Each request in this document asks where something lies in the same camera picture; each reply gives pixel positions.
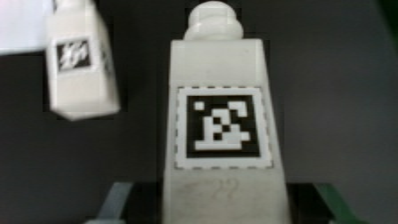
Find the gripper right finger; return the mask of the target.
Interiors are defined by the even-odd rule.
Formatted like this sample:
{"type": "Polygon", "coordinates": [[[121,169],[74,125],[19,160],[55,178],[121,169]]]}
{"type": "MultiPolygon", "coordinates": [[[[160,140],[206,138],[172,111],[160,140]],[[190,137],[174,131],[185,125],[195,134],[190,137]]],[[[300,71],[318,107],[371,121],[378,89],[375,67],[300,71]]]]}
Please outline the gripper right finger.
{"type": "Polygon", "coordinates": [[[369,224],[328,183],[289,183],[288,198],[293,224],[369,224]]]}

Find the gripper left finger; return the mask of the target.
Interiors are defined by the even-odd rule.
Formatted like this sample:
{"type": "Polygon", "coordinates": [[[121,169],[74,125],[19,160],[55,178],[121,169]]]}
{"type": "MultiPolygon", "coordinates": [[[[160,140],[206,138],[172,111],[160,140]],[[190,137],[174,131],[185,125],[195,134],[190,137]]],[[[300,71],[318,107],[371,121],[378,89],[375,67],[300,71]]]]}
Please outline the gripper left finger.
{"type": "Polygon", "coordinates": [[[115,182],[97,215],[85,224],[160,224],[158,184],[115,182]]]}

